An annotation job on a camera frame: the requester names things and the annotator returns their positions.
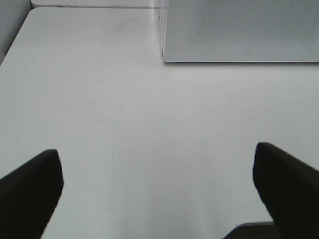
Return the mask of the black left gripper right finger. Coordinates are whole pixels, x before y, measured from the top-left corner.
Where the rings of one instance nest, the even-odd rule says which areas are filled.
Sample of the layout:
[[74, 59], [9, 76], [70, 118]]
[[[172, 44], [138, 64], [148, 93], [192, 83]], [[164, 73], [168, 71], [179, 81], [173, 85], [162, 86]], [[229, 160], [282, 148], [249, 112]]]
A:
[[282, 149], [259, 142], [253, 182], [283, 239], [319, 237], [319, 172]]

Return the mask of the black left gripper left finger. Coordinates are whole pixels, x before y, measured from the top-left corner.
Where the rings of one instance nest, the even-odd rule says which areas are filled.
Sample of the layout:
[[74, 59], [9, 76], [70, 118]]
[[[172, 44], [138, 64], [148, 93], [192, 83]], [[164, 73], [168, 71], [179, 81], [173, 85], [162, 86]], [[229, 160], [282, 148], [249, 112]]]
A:
[[42, 237], [64, 187], [56, 149], [48, 149], [0, 180], [0, 237]]

